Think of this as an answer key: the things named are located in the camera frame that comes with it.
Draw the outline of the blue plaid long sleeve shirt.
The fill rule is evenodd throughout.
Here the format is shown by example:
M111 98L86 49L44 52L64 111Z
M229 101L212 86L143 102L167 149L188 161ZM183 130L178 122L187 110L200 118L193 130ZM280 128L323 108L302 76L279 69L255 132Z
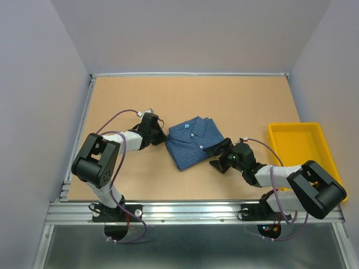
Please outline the blue plaid long sleeve shirt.
M211 118L195 117L169 127L166 147L178 170L186 170L210 157L204 151L224 140Z

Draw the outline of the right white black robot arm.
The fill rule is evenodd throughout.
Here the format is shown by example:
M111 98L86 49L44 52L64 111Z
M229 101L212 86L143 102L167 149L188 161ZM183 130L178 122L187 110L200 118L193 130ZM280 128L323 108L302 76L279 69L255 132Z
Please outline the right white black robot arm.
M238 170L251 186L272 190L263 195L258 205L261 217L270 219L278 212L303 211L316 219L324 219L347 198L347 192L322 166L313 160L302 165L262 164L242 138L232 143L230 138L204 149L218 159L210 162L224 174L229 168Z

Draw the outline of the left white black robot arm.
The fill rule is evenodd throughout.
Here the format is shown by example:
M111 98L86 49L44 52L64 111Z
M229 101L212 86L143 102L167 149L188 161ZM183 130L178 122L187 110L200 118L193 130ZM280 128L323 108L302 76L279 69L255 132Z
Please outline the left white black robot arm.
M157 146L166 139L164 121L151 112L138 113L141 122L127 131L90 133L77 153L71 173L86 183L98 198L89 205L93 222L137 220L125 211L125 198L114 186L126 153Z

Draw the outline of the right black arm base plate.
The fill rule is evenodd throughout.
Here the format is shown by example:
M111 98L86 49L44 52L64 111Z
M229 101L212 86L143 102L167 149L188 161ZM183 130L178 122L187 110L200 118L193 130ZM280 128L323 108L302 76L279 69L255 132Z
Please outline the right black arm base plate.
M244 203L237 212L237 218L242 221L279 221L281 217L267 204Z

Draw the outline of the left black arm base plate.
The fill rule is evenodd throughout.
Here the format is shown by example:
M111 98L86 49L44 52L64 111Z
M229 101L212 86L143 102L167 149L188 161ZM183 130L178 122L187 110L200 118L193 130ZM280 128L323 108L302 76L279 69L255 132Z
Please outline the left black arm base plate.
M138 204L127 205L127 210L134 216L119 207L109 208L101 203L91 203L88 208L92 212L92 222L140 222L137 217L142 218L142 206Z

